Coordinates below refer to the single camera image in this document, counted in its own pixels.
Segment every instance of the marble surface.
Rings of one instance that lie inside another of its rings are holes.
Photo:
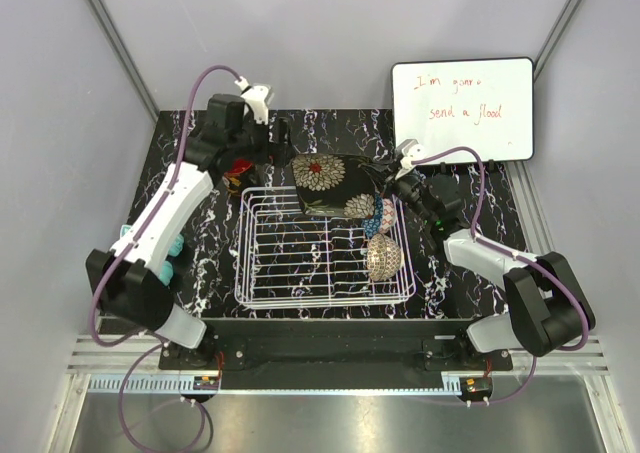
[[[160,185],[174,158],[180,131],[181,112],[162,112],[140,177],[130,212],[132,222]],[[273,111],[290,119],[292,141],[299,153],[361,154],[375,159],[393,152],[393,116],[389,110],[295,110]],[[421,167],[425,176],[439,167]],[[475,165],[447,167],[464,198],[464,215],[470,220],[479,189]],[[266,167],[267,186],[293,185],[290,169]],[[487,174],[486,203],[480,217],[482,233],[511,247],[525,249],[524,236],[509,187],[506,170],[496,164]],[[463,268],[453,267],[425,254],[421,223],[410,212],[407,229],[417,291],[395,306],[345,307],[329,309],[266,310],[253,312],[236,302],[234,261],[238,252],[237,218],[239,200],[230,198],[220,185],[197,208],[182,234],[185,251],[173,260],[176,276],[171,289],[177,301],[201,317],[259,318],[469,318],[502,313],[503,293]]]

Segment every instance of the shiny metal surface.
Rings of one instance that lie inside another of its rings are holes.
[[[516,386],[513,378],[496,382],[496,397]],[[165,400],[128,396],[128,421]],[[72,452],[136,451],[120,433],[116,405],[116,395],[87,395]],[[584,383],[573,376],[537,377],[513,402],[471,410],[406,397],[220,396],[207,407],[216,428],[209,452],[605,451]],[[134,433],[149,447],[172,450],[186,445],[198,425],[196,411],[175,405]]]

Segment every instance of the white wire rack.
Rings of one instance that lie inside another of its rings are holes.
[[[402,204],[388,233],[404,264],[387,281],[366,268],[362,220],[302,214],[292,186],[248,188],[242,195],[236,300],[251,309],[391,305],[409,299],[416,283]]]

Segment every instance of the cable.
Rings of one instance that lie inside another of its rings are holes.
[[[231,73],[235,77],[236,81],[242,81],[242,77],[235,70],[233,70],[232,68],[229,68],[228,66],[224,66],[224,65],[211,66],[211,67],[207,68],[205,71],[203,71],[200,74],[200,76],[196,79],[196,82],[194,83],[193,87],[191,88],[191,93],[189,94],[189,101],[187,102],[187,108],[186,108],[186,111],[185,111],[184,121],[182,123],[182,132],[180,134],[180,139],[179,139],[179,144],[178,144],[178,153],[176,155],[176,161],[175,161],[175,167],[174,167],[174,170],[173,170],[173,174],[171,175],[171,179],[169,180],[169,184],[167,185],[167,188],[165,189],[165,191],[162,193],[162,195],[158,199],[158,202],[154,205],[152,210],[149,212],[149,215],[145,218],[145,220],[140,225],[140,228],[138,228],[138,230],[134,233],[133,238],[132,238],[133,241],[131,243],[129,243],[122,250],[122,252],[113,259],[113,262],[111,263],[111,265],[109,265],[109,267],[107,268],[107,271],[105,271],[104,275],[102,275],[102,278],[100,278],[100,281],[98,282],[96,290],[95,290],[95,292],[93,294],[93,298],[91,299],[91,307],[90,307],[90,310],[89,310],[88,326],[89,326],[89,334],[91,335],[91,338],[93,339],[93,341],[95,341],[98,345],[100,345],[102,347],[110,348],[110,347],[114,347],[116,345],[119,345],[119,344],[123,343],[124,341],[126,341],[127,339],[131,338],[132,336],[134,336],[134,335],[136,335],[136,334],[138,334],[138,333],[140,333],[141,331],[144,330],[144,329],[135,329],[135,330],[123,335],[122,337],[118,338],[117,340],[104,341],[102,338],[100,338],[100,336],[98,334],[98,330],[96,328],[96,313],[97,313],[97,310],[98,310],[98,303],[100,302],[100,298],[101,298],[102,294],[104,293],[106,285],[109,282],[109,280],[111,279],[111,277],[113,276],[114,272],[120,266],[122,261],[127,257],[129,252],[131,252],[131,250],[134,248],[134,246],[137,243],[137,241],[142,237],[142,235],[144,234],[145,230],[149,227],[149,225],[151,224],[151,222],[153,221],[153,219],[157,215],[158,211],[160,211],[160,208],[162,208],[162,205],[164,204],[166,199],[171,194],[171,189],[173,188],[173,186],[178,181],[178,175],[180,173],[180,166],[181,166],[182,161],[184,159],[184,154],[185,154],[186,147],[187,147],[187,137],[189,136],[189,119],[191,118],[191,114],[193,112],[193,103],[195,102],[196,94],[198,92],[198,89],[200,88],[200,85],[204,81],[204,79],[210,73],[212,73],[214,71],[218,71],[218,70],[227,71],[227,72]],[[165,341],[164,338],[162,338],[162,337],[160,337],[158,335],[155,335],[153,332],[151,332],[151,335],[155,336],[161,342]],[[124,409],[123,409],[124,388],[125,388],[125,385],[127,384],[127,381],[129,380],[129,377],[131,376],[131,374],[135,370],[135,368],[146,357],[148,357],[151,353],[153,353],[154,351],[157,351],[161,347],[162,347],[162,343],[154,346],[149,351],[144,353],[140,358],[138,358],[133,363],[133,365],[131,365],[131,368],[129,368],[129,371],[127,371],[127,374],[125,375],[124,381],[122,382],[122,385],[120,386],[120,390],[118,392],[118,418],[120,420],[120,426],[122,427],[123,433],[125,434],[127,439],[134,446],[136,446],[137,448],[139,448],[143,452],[150,452],[150,453],[158,453],[158,450],[152,450],[150,448],[145,447],[141,443],[139,443],[134,438],[133,434],[131,433],[131,428],[129,428],[127,426],[127,423],[126,423],[126,421],[124,419]],[[179,450],[176,453],[182,453],[182,452],[191,451],[191,449],[196,445],[196,443],[198,443],[198,441],[200,441],[200,438],[202,437],[202,434],[204,432],[205,420],[209,424],[209,431],[210,431],[209,442],[207,443],[207,446],[205,447],[205,449],[213,441],[213,420],[211,419],[211,416],[209,415],[209,412],[206,410],[206,408],[204,408],[200,403],[193,402],[192,404],[194,404],[194,403],[197,404],[197,406],[198,406],[198,408],[200,410],[201,416],[202,416],[202,421],[200,423],[200,429],[198,430],[198,434],[193,439],[193,441],[188,446],[186,446],[185,448]],[[169,403],[166,403],[164,406],[161,405],[161,408],[156,408],[156,409],[153,410],[153,412],[157,411],[158,409],[164,408],[168,404]],[[134,425],[134,427],[138,426],[139,424],[140,424],[140,422],[136,423]]]
[[[562,284],[562,282],[558,278],[553,276],[550,272],[548,272],[542,266],[538,265],[536,262],[531,261],[528,258],[525,258],[524,256],[521,256],[521,255],[513,256],[510,250],[489,242],[486,238],[484,238],[481,234],[478,233],[478,220],[480,218],[480,212],[482,211],[482,202],[484,200],[484,195],[485,195],[485,181],[484,181],[485,168],[484,168],[484,163],[482,163],[482,159],[480,158],[480,155],[478,155],[478,153],[475,150],[467,146],[458,146],[455,148],[451,148],[447,151],[444,151],[442,153],[439,153],[437,155],[431,156],[429,158],[423,158],[421,160],[412,161],[411,164],[416,166],[423,165],[431,161],[439,160],[440,158],[443,158],[445,156],[448,156],[458,151],[466,151],[468,153],[471,153],[471,155],[473,155],[473,157],[475,158],[476,163],[478,164],[478,167],[480,169],[480,191],[478,193],[478,204],[476,205],[476,210],[474,211],[473,217],[471,218],[471,227],[470,227],[471,237],[473,238],[474,241],[478,241],[484,246],[502,255],[508,256],[510,258],[514,258],[515,260],[521,261],[522,263],[535,269],[536,271],[541,273],[545,278],[550,280],[562,292],[562,294],[566,296],[567,300],[569,300],[569,303],[576,310],[576,312],[578,313],[578,316],[580,317],[580,325],[582,327],[582,337],[580,338],[580,341],[578,342],[578,344],[573,346],[562,346],[559,349],[563,351],[579,350],[587,343],[587,340],[589,338],[589,321],[587,320],[587,316],[585,315],[584,311],[582,311],[580,302],[578,302],[578,300],[573,295],[573,293],[571,293],[571,291],[569,291],[569,289],[566,286],[564,286],[564,284]],[[531,379],[533,378],[533,375],[536,371],[537,364],[538,364],[538,359],[535,356],[533,356],[533,361],[531,363],[531,371],[529,372],[529,375],[524,380],[524,382],[520,385],[520,387],[516,389],[513,393],[505,396],[504,398],[492,400],[491,404],[505,403],[507,401],[510,401],[520,396],[520,394],[522,394],[522,392],[527,388],[527,386],[531,382]],[[441,402],[435,402],[435,401],[430,401],[430,403],[450,405],[449,403],[441,403]]]

